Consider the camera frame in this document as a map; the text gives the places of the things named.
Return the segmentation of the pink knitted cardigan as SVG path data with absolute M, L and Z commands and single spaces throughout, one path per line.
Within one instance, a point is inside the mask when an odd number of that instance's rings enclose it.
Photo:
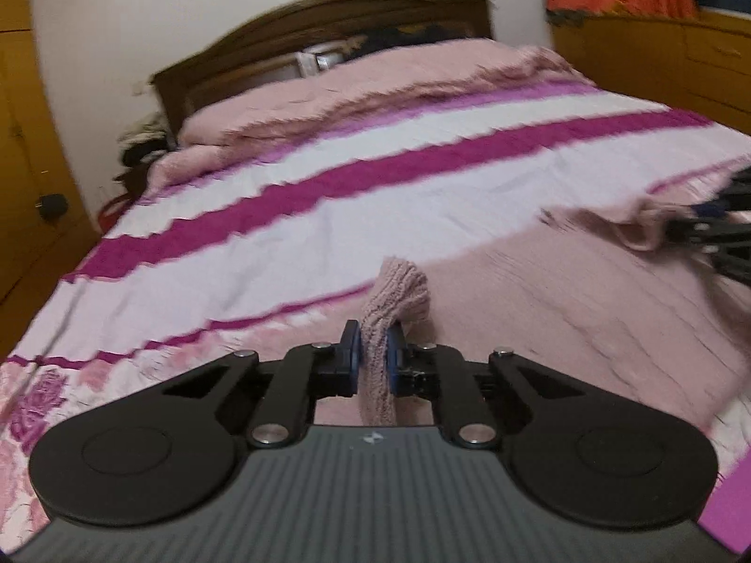
M 689 206 L 651 197 L 552 210 L 522 233 L 419 267 L 383 260 L 360 323 L 365 422 L 396 422 L 387 330 L 470 356 L 504 343 L 550 369 L 707 425 L 749 381 L 750 295 L 669 239 Z

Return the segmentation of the pile of clothes on nightstand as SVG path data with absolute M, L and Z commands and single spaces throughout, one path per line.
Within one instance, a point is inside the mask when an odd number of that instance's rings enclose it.
M 120 161 L 125 168 L 134 168 L 154 154 L 164 154 L 175 147 L 172 131 L 163 112 L 153 112 L 127 127 L 117 137 Z

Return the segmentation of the wooden side cabinet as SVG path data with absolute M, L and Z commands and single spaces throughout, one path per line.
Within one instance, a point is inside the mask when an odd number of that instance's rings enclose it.
M 600 88 L 750 132 L 750 18 L 550 13 L 555 51 Z

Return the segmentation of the striped floral bedspread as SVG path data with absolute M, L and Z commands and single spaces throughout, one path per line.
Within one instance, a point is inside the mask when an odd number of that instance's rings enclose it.
M 65 418 L 238 348 L 333 339 L 388 257 L 426 267 L 552 210 L 691 202 L 749 159 L 746 135 L 696 113 L 549 83 L 356 122 L 144 199 L 2 366 L 2 549 L 45 525 L 28 458 Z

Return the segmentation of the pink folded quilt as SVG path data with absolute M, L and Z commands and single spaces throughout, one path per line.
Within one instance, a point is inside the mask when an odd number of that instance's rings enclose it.
M 376 114 L 545 83 L 592 82 L 559 53 L 540 46 L 472 38 L 391 48 L 201 108 L 184 122 L 178 149 L 150 168 L 144 196 Z

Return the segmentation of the yellow wooden wardrobe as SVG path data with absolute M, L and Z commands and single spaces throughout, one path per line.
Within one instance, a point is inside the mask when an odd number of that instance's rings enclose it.
M 62 193 L 46 222 L 34 204 Z M 37 62 L 31 0 L 1 0 L 1 354 L 98 240 L 57 137 Z

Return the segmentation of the small black bag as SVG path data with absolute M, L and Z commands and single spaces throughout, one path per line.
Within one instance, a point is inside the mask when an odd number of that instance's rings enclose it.
M 43 195 L 34 204 L 39 217 L 46 222 L 55 222 L 69 211 L 68 199 L 62 193 Z

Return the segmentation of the dark wooden headboard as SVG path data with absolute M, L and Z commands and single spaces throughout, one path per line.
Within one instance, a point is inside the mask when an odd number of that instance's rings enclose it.
M 387 28 L 447 23 L 493 36 L 491 0 L 295 0 L 152 77 L 170 131 L 201 108 L 276 80 L 318 73 L 316 56 Z

